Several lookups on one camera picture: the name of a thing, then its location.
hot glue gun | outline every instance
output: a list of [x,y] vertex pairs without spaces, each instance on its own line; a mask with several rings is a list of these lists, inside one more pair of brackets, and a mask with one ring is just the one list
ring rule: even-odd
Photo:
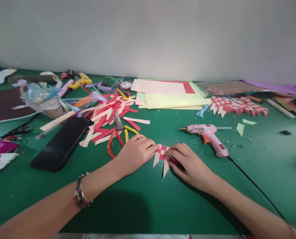
[[228,156],[227,149],[224,147],[221,141],[215,136],[215,133],[218,129],[232,129],[232,127],[215,127],[212,124],[193,124],[181,129],[186,130],[191,134],[201,135],[204,139],[204,144],[212,144],[213,148],[216,151],[216,156],[220,158]]

paper weaving craft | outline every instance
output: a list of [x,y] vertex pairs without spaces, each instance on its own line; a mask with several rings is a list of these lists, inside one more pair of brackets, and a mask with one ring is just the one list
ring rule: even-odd
[[166,173],[169,170],[169,162],[174,163],[174,164],[179,164],[179,161],[176,160],[175,158],[166,156],[165,153],[169,150],[170,147],[158,144],[159,148],[156,150],[155,152],[155,156],[154,156],[154,162],[153,162],[153,167],[155,167],[157,165],[157,163],[160,160],[163,160],[163,178],[166,175]]
[[216,112],[218,115],[221,114],[222,118],[226,113],[232,113],[233,111],[239,115],[244,111],[246,113],[252,114],[253,116],[259,116],[260,112],[262,112],[265,117],[267,117],[268,114],[267,108],[251,102],[251,100],[246,97],[227,98],[212,96],[211,100],[212,104],[210,110],[213,111],[214,114],[216,114]]

power cord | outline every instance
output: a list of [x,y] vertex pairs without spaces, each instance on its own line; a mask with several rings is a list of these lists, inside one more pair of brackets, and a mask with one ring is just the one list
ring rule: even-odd
[[284,215],[280,212],[280,210],[276,207],[276,205],[270,200],[270,198],[260,189],[259,186],[257,186],[257,184],[243,171],[243,169],[241,169],[240,166],[237,165],[237,163],[235,163],[235,161],[230,157],[227,156],[226,157],[229,161],[231,161],[247,178],[249,181],[251,181],[251,183],[267,198],[267,200],[273,205],[273,207],[276,209],[276,211],[279,213],[279,215],[285,219]]

black phone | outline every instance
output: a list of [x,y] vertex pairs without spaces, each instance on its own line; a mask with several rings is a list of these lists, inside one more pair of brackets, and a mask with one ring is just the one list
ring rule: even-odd
[[76,116],[70,118],[33,159],[31,168],[49,172],[61,170],[84,136],[90,122],[90,119]]

green paper scrap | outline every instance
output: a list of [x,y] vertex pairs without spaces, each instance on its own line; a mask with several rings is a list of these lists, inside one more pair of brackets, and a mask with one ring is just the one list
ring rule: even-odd
[[146,95],[145,95],[145,93],[138,92],[138,97],[139,97],[140,100],[146,101]]
[[108,114],[107,114],[107,120],[108,120],[109,117],[111,116],[112,112],[113,112],[113,111],[108,112]]
[[245,125],[244,124],[241,124],[241,123],[238,123],[237,124],[237,127],[236,127],[236,130],[240,133],[240,135],[243,137],[243,133],[244,133],[244,127]]
[[257,124],[257,122],[253,122],[253,121],[249,121],[249,120],[246,120],[246,119],[242,119],[243,123],[247,123],[247,124]]

